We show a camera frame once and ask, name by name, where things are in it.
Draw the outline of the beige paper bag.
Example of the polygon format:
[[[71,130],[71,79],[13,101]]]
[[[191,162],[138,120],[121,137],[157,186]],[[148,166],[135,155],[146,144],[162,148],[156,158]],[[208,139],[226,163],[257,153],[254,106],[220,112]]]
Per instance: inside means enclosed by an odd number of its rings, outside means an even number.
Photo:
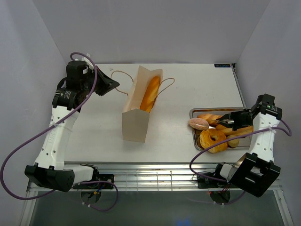
[[[116,89],[116,91],[127,96],[122,111],[123,140],[144,143],[147,136],[150,114],[156,100],[163,90],[174,84],[175,78],[164,79],[162,69],[149,70],[143,66],[138,67],[135,78],[121,70],[111,72],[111,76],[114,73],[126,74],[132,81],[129,92]],[[162,83],[167,80],[172,80],[171,84],[167,85],[163,90],[159,90]]]

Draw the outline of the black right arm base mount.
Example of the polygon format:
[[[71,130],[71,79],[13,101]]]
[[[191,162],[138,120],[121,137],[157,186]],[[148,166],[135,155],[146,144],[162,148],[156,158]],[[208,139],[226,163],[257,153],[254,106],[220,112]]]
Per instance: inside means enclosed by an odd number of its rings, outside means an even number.
[[[192,182],[197,185],[198,189],[205,188],[222,188],[226,185],[224,182],[212,180],[209,178],[201,177],[200,175],[194,174],[192,177]]]

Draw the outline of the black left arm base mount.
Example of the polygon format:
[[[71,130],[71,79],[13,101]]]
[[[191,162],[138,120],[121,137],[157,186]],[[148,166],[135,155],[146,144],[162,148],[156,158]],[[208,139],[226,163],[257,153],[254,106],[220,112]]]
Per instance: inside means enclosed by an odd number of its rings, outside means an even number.
[[[110,183],[114,183],[114,174],[99,174],[92,181],[102,181],[100,183],[93,183],[93,184],[84,184],[83,182],[80,184],[75,184],[72,188],[78,190],[98,190],[98,189],[113,189],[114,186]]]

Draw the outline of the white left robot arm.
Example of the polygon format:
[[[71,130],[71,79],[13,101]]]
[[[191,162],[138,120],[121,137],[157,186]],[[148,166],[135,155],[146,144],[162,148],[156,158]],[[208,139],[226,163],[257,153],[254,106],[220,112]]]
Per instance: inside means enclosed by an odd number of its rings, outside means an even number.
[[[35,185],[69,191],[73,186],[85,183],[89,188],[99,185],[96,166],[90,164],[66,165],[65,152],[75,121],[84,100],[90,93],[103,96],[119,86],[117,81],[105,75],[98,67],[83,57],[70,61],[66,77],[57,85],[52,101],[50,131],[47,132],[42,149],[32,166],[25,168],[25,175]]]

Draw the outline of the metal bread tongs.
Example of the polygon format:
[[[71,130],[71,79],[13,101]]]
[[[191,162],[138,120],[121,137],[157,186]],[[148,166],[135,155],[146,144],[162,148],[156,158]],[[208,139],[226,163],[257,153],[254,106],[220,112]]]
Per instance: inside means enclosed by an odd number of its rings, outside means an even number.
[[[211,127],[221,127],[223,126],[224,128],[233,128],[234,126],[234,123],[231,122],[231,121],[226,121],[226,120],[212,120],[212,119],[209,119],[207,120],[207,122],[209,123],[209,125]]]

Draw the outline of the long baguette fake bread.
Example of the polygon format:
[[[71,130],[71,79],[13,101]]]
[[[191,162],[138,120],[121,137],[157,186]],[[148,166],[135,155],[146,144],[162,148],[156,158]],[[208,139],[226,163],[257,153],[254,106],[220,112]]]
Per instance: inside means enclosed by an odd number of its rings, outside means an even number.
[[[159,76],[155,76],[151,79],[151,81],[149,82],[147,89],[145,91],[145,94],[143,96],[141,105],[140,105],[140,110],[143,110],[145,112],[150,113],[156,97],[158,95],[158,90],[160,87],[160,82],[161,82],[161,78]]]

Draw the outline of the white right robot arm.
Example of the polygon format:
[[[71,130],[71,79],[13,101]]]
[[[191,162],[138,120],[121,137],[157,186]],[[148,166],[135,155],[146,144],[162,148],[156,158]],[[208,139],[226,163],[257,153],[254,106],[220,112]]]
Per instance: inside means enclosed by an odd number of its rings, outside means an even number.
[[[282,109],[274,104],[275,97],[259,95],[250,109],[228,113],[217,123],[233,130],[252,126],[251,144],[236,163],[220,163],[212,175],[213,183],[223,187],[227,183],[261,197],[278,178],[281,168],[274,164],[273,143],[275,127],[282,118]]]

